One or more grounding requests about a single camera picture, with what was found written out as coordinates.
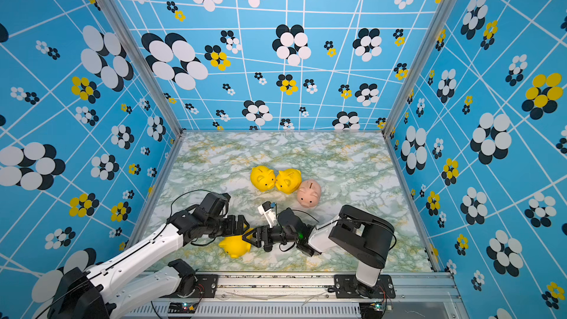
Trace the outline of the yellow piggy bank front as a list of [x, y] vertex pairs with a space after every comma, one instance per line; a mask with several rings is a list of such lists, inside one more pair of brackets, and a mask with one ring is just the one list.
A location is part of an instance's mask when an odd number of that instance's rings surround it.
[[252, 245], [249, 240], [251, 239], [251, 234], [248, 236], [228, 236], [219, 243], [219, 246], [230, 258], [240, 258], [250, 252]]

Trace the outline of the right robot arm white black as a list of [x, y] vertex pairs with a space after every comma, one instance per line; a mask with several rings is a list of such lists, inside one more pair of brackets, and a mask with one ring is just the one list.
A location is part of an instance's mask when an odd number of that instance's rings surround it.
[[392, 224], [351, 205], [344, 205], [333, 220], [320, 227], [305, 223], [298, 211], [287, 208], [276, 216], [275, 225], [250, 229], [242, 240], [266, 252], [275, 244], [291, 243], [308, 257], [341, 248], [358, 261], [352, 286], [363, 298], [385, 292], [380, 275], [390, 250], [397, 245]]

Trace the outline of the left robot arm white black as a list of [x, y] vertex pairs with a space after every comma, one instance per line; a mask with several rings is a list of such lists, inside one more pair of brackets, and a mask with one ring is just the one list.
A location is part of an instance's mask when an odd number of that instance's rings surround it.
[[48, 318], [122, 318], [165, 295], [204, 298], [206, 289], [196, 270], [181, 259], [170, 261], [153, 275], [138, 276], [176, 250], [196, 245], [202, 236], [242, 238], [250, 226], [244, 216], [228, 213], [229, 202], [227, 193], [207, 193], [199, 205], [175, 212], [124, 253], [87, 270], [69, 270], [43, 313]]

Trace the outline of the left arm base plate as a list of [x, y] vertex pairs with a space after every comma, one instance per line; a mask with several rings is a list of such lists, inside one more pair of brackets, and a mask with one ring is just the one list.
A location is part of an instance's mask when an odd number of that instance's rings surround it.
[[218, 282], [218, 275], [197, 273], [190, 279], [183, 279], [180, 286], [173, 293], [164, 295], [163, 298], [214, 298]]

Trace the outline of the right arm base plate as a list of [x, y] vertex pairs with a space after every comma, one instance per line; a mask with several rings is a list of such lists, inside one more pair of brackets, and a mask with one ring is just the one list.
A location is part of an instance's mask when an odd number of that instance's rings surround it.
[[334, 275], [335, 294], [337, 298], [396, 298], [394, 285], [389, 275], [380, 275], [374, 286], [369, 286], [356, 279], [355, 275]]

